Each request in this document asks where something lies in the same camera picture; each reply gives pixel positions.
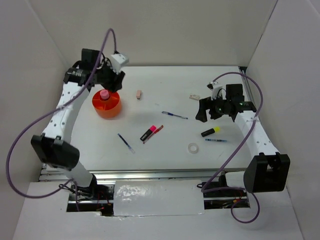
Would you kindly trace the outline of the blue patterned pen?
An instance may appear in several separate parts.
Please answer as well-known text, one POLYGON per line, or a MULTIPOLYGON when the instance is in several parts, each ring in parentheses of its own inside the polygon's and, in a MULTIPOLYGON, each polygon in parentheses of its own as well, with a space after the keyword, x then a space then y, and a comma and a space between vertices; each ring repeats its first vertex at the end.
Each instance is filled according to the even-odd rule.
POLYGON ((212 138, 205 138, 205 141, 208 141, 208 142, 216 142, 216 143, 226 143, 226 142, 228 142, 228 141, 225 140, 225 139, 212 139, 212 138))

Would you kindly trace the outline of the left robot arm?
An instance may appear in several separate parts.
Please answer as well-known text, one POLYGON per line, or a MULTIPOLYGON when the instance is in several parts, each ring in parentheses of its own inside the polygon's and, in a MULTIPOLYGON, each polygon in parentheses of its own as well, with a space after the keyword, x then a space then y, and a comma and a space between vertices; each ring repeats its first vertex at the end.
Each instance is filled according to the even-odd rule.
POLYGON ((96 113, 104 119, 114 118, 120 113, 122 103, 118 91, 125 77, 121 69, 128 62, 128 57, 118 51, 106 58, 97 50, 82 49, 81 60, 64 75, 57 112, 43 132, 33 135, 30 141, 41 162, 74 180, 77 185, 72 192, 88 200, 107 198, 110 189, 98 184, 96 176, 81 164, 80 151, 71 145, 74 124, 95 85, 103 88, 92 98, 96 113))

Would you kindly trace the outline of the pink highlighter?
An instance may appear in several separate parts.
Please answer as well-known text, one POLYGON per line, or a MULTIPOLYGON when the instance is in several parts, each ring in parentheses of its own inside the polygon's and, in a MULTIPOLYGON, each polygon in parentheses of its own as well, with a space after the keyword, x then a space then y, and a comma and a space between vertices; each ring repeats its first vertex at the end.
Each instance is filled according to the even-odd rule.
POLYGON ((157 127, 155 125, 152 125, 141 137, 140 140, 144 142, 155 130, 157 127))

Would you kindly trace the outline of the blue refill pen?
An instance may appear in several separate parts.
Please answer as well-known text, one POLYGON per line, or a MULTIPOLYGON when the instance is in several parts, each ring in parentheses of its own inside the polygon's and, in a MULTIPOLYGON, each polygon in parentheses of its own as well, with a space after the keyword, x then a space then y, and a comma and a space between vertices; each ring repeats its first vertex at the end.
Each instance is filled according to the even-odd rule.
POLYGON ((129 143, 125 140, 125 138, 124 138, 120 133, 118 133, 117 135, 118 135, 119 138, 123 141, 123 143, 127 146, 127 148, 128 148, 133 154, 135 154, 136 152, 135 152, 134 149, 129 145, 129 143))

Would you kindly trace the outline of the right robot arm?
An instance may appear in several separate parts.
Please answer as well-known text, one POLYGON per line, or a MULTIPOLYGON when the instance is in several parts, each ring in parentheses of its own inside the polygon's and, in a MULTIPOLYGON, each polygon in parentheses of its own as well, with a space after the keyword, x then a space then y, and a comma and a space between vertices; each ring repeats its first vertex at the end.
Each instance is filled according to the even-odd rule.
POLYGON ((262 127, 257 109, 246 101, 242 84, 209 83, 211 96, 199 100, 196 120, 203 123, 224 115, 241 130, 252 157, 244 171, 243 183, 249 193, 281 192, 284 190, 290 168, 290 158, 281 154, 271 143, 262 127))

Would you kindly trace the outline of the red pen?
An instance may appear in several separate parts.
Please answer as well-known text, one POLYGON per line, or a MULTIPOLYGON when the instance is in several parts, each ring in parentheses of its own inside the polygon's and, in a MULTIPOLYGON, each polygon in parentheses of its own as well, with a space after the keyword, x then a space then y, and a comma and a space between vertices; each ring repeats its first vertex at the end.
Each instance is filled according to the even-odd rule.
POLYGON ((143 144, 145 144, 151 137, 153 137, 155 134, 157 134, 163 128, 164 128, 164 125, 161 125, 159 128, 157 128, 150 136, 147 137, 147 139, 145 141, 143 141, 143 144))

